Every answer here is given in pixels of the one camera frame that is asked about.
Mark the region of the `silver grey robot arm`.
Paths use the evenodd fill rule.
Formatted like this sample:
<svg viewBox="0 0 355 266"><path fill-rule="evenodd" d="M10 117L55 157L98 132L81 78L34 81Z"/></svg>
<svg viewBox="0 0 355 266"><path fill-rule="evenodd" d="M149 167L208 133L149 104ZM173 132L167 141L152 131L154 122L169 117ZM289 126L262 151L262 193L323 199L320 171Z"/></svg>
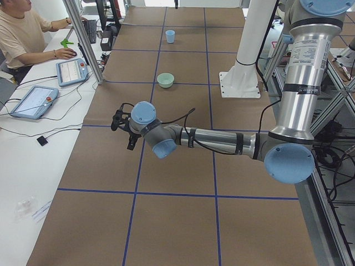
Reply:
<svg viewBox="0 0 355 266"><path fill-rule="evenodd" d="M193 109L188 126L248 133L259 126L268 130L275 118L266 92L256 99L221 96L217 76L231 66L244 25L240 8L130 8L124 27L130 46L136 54L147 56L151 53L148 41L153 41L158 73L171 72L175 83L168 89L155 85L151 94L144 84L130 84L125 88L127 99L151 101L163 121L175 120ZM276 185L262 163L245 156L178 147L159 159L149 145L139 147L140 155L125 154L121 179L129 188L134 179L142 191L175 190L196 183L211 187L213 174L224 186L245 182L247 177L251 183Z"/></svg>

